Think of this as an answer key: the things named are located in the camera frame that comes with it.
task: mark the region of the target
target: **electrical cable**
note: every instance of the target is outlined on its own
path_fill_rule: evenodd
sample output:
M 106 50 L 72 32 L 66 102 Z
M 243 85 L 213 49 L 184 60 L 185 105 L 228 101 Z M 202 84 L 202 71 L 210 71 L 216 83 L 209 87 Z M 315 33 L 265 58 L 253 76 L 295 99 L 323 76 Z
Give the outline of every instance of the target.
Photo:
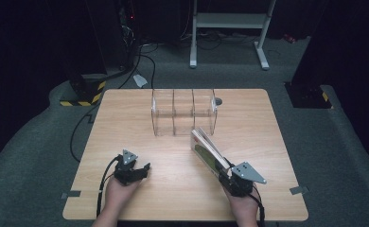
M 134 73 L 134 71 L 137 69 L 137 66 L 138 66 L 138 64 L 139 64 L 139 62 L 140 62 L 140 53 L 141 53 L 141 48 L 142 48 L 142 46 L 140 46 L 140 48 L 138 49 L 138 58 L 137 58 L 137 63 L 136 63 L 136 65 L 134 66 L 134 68 L 132 69 L 132 71 L 131 71 L 131 73 L 129 74 L 129 76 L 126 78 L 126 80 L 117 88 L 117 89 L 120 89 L 120 88 L 122 88 L 128 81 L 129 81 L 129 79 L 132 77 L 132 75 L 133 75 L 133 73 Z
M 152 75 L 151 75 L 151 89 L 154 89 L 155 61 L 152 58 L 150 58 L 149 56 L 146 56 L 146 55 L 139 55 L 139 57 L 147 58 L 153 64 Z
M 132 45 L 133 40 L 134 40 L 134 33 L 133 33 L 132 29 L 129 28 L 128 26 L 122 26 L 122 30 L 123 30 L 123 33 L 124 33 L 123 41 L 126 44 L 126 48 L 129 49 L 129 47 Z M 129 39 L 130 34 L 132 35 L 132 38 L 131 38 L 131 43 L 128 44 L 127 40 Z
M 120 76 L 123 76 L 127 73 L 129 73 L 129 71 L 132 69 L 132 66 L 126 68 L 124 71 L 122 72 L 118 72 L 118 73 L 115 73 L 115 74 L 112 74 L 106 78 L 101 78 L 101 79 L 86 79 L 86 81 L 88 82 L 104 82 L 106 80 L 109 80 L 109 79 L 115 79 L 115 78 L 118 78 Z
M 225 39 L 230 39 L 230 38 L 240 38 L 242 40 L 241 41 L 225 41 Z M 246 43 L 255 41 L 257 36 L 254 36 L 250 40 L 247 40 L 248 38 L 251 38 L 251 36 L 244 36 L 244 37 L 233 37 L 233 36 L 231 37 L 231 36 L 228 36 L 228 37 L 222 38 L 222 43 L 223 44 L 246 44 Z
M 184 27 L 184 32 L 181 35 L 181 40 L 183 39 L 184 34 L 187 31 L 187 27 L 188 27 L 188 23 L 190 21 L 190 14 L 191 14 L 191 4 L 190 4 L 191 0 L 188 0 L 188 14 L 187 14 L 187 22 L 185 23 L 185 27 Z
M 138 74 L 138 75 L 142 75 L 142 73 L 140 72 L 140 70 L 138 69 L 135 69 L 135 72 Z
M 89 124 L 93 124 L 94 123 L 94 120 L 92 119 L 92 117 L 93 117 L 93 115 L 92 114 L 90 114 L 90 112 L 91 111 L 93 111 L 95 108 L 97 108 L 99 106 L 99 103 L 96 105 L 96 106 L 94 106 L 93 108 L 91 108 L 91 110 L 90 111 L 88 111 L 81 119 L 80 119 L 80 121 L 78 122 L 78 124 L 76 124 L 76 127 L 73 129 L 73 132 L 72 132 L 72 134 L 71 134 L 71 136 L 70 136 L 70 154 L 72 154 L 72 157 L 79 163 L 80 162 L 80 159 L 75 155 L 75 153 L 73 152 L 73 138 L 74 138 L 74 136 L 75 136 L 75 133 L 76 133 L 76 130 L 78 129 L 78 127 L 79 127 L 79 125 L 80 125 L 80 123 L 81 123 L 81 121 L 83 121 L 84 120 L 84 118 L 86 117 L 86 116 L 88 116 L 89 117 L 89 119 L 88 119 L 88 123 Z
M 213 49 L 216 49 L 218 48 L 221 44 L 222 44 L 222 39 L 220 38 L 220 36 L 217 34 L 217 39 L 216 40 L 206 40 L 206 39 L 201 39 L 201 41 L 205 41 L 205 42 L 216 42 L 218 41 L 217 45 L 211 47 L 211 48 L 206 48 L 206 47 L 202 47 L 199 42 L 197 42 L 197 47 L 200 48 L 200 49 L 203 49 L 203 50 L 213 50 Z
M 117 157 L 114 157 L 113 160 L 108 164 L 107 168 L 105 169 L 104 175 L 102 176 L 101 179 L 101 184 L 99 185 L 99 191 L 98 191 L 98 200 L 97 200 L 97 217 L 98 215 L 101 213 L 101 202 L 102 202 L 102 193 L 104 190 L 104 185 L 105 182 L 107 181 L 108 178 L 110 178 L 112 175 L 110 175 L 107 179 L 105 179 L 109 168 L 111 167 L 111 165 L 114 163 L 114 161 L 117 161 Z
M 257 188 L 253 185 L 253 189 L 255 190 L 255 192 L 257 193 L 259 199 L 257 199 L 255 196 L 253 196 L 252 194 L 247 194 L 250 198 L 252 198 L 257 204 L 258 204 L 258 208 L 260 210 L 260 220 L 259 220 L 259 227 L 265 227 L 265 208 L 262 205 L 262 199 L 261 196 L 257 190 Z

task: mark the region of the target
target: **yellow and black hazard tape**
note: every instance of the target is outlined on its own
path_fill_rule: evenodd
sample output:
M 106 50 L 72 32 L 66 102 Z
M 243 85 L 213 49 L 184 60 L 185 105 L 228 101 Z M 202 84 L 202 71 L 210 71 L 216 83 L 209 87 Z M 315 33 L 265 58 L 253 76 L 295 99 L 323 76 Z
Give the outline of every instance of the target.
M 329 101 L 329 97 L 326 94 L 326 92 L 323 91 L 323 98 L 324 98 L 324 102 L 327 108 L 333 108 L 331 102 Z
M 99 83 L 96 93 L 93 98 L 89 100 L 60 100 L 62 106 L 92 106 L 97 105 L 99 99 L 101 98 L 102 90 L 105 87 L 105 81 Z

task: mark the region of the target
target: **white metal stand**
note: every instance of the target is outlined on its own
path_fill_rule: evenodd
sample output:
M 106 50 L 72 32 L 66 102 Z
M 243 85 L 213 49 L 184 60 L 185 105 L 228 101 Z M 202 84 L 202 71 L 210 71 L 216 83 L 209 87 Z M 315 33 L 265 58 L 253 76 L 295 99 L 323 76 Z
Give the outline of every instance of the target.
M 194 0 L 193 9 L 193 29 L 190 49 L 190 67 L 197 67 L 197 27 L 227 27 L 227 28 L 259 28 L 261 35 L 258 42 L 255 42 L 255 50 L 264 70 L 270 69 L 265 58 L 262 45 L 272 18 L 273 8 L 276 0 L 271 0 L 267 13 L 246 14 L 246 13 L 198 13 L 197 0 Z

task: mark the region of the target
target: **gray carpet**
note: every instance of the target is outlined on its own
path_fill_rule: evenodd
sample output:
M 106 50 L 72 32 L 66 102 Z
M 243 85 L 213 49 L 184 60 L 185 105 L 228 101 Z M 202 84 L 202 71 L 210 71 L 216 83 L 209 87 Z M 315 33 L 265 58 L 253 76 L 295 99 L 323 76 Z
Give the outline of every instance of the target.
M 304 195 L 309 218 L 303 222 L 268 222 L 267 226 L 369 226 L 369 157 L 330 86 L 323 86 L 334 108 L 294 109 L 284 87 L 290 81 L 308 40 L 289 44 L 268 39 L 264 44 L 271 69 L 262 71 L 251 42 L 238 38 L 200 42 L 198 67 L 188 67 L 189 48 L 145 46 L 156 64 L 154 88 L 262 88 L 267 90 Z M 150 88 L 152 63 L 141 58 L 138 71 Z M 107 81 L 118 88 L 127 76 Z M 0 226 L 90 226 L 92 221 L 62 217 L 79 163 L 69 151 L 70 137 L 91 107 L 62 107 L 59 98 L 67 82 L 49 95 L 50 106 L 23 126 L 0 154 Z M 124 89 L 138 88 L 133 79 Z M 73 151 L 80 157 L 92 124 L 79 125 Z M 208 223 L 234 226 L 234 223 Z M 120 226 L 202 226 L 181 222 L 121 222 Z

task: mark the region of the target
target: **metal bracket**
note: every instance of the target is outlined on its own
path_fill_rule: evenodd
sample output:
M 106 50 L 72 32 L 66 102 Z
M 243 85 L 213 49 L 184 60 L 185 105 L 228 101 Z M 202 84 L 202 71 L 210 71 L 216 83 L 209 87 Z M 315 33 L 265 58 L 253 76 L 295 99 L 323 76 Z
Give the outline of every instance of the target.
M 233 174 L 238 175 L 241 179 L 263 184 L 267 183 L 267 180 L 247 162 L 231 167 L 231 170 Z
M 132 161 L 136 160 L 138 158 L 137 155 L 131 153 L 130 151 L 123 149 L 123 163 L 125 165 L 131 163 Z

